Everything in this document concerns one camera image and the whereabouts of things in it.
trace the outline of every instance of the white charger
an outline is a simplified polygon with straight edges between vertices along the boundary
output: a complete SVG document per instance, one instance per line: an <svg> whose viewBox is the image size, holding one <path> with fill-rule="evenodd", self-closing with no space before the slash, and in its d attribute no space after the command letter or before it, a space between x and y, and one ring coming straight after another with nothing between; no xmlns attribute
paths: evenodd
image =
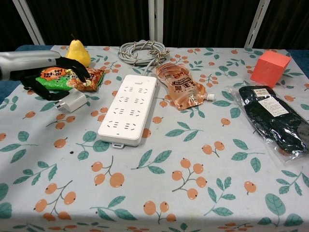
<svg viewBox="0 0 309 232"><path fill-rule="evenodd" d="M138 146L155 87L155 77L127 75L98 129L100 139L115 148Z"/></svg>
<svg viewBox="0 0 309 232"><path fill-rule="evenodd" d="M65 108L69 112L73 112L79 107L85 105L87 103L87 98L85 94L73 88L69 91L69 95L60 99L55 104L58 104L56 109Z"/></svg>

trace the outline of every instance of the pear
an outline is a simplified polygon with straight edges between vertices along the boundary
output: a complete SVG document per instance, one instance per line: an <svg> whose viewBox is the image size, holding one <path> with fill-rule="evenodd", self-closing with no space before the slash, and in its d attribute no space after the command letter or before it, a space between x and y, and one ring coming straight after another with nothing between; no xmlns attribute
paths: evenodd
<svg viewBox="0 0 309 232"><path fill-rule="evenodd" d="M86 51L84 45L79 40L72 40L66 58L74 59L83 64L86 68L89 66L91 60L90 55Z"/></svg>

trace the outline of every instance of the power outlet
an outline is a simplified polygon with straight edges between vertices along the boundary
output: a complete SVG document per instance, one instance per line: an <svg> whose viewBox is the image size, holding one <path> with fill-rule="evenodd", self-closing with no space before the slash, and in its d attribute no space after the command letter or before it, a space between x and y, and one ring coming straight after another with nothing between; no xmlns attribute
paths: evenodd
<svg viewBox="0 0 309 232"><path fill-rule="evenodd" d="M155 77L127 75L98 130L100 139L116 148L137 146L155 87Z"/></svg>

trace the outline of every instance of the black curtain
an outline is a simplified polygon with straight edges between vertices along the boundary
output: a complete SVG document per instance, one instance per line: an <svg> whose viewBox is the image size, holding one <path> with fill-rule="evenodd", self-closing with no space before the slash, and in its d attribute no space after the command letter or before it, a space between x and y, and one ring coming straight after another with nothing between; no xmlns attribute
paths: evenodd
<svg viewBox="0 0 309 232"><path fill-rule="evenodd" d="M14 51L21 45L33 44L12 0L0 0L0 52Z"/></svg>
<svg viewBox="0 0 309 232"><path fill-rule="evenodd" d="M27 0L45 44L120 46L149 39L146 0Z"/></svg>
<svg viewBox="0 0 309 232"><path fill-rule="evenodd" d="M259 0L164 0L165 46L244 47Z"/></svg>
<svg viewBox="0 0 309 232"><path fill-rule="evenodd" d="M254 47L309 49L309 0L271 0Z"/></svg>

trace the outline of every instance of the power cord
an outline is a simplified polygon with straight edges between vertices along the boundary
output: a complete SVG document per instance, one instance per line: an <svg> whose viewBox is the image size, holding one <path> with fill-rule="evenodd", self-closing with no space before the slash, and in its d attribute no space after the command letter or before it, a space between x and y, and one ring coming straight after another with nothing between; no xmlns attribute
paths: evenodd
<svg viewBox="0 0 309 232"><path fill-rule="evenodd" d="M136 50L150 50L149 54L155 56L154 58L138 59L138 54L134 53ZM150 66L159 65L166 60L166 56L169 55L169 50L165 48L162 43L157 41L145 41L145 42L133 42L125 43L120 47L118 52L119 58L134 66L146 66L143 76L146 76L147 70Z"/></svg>

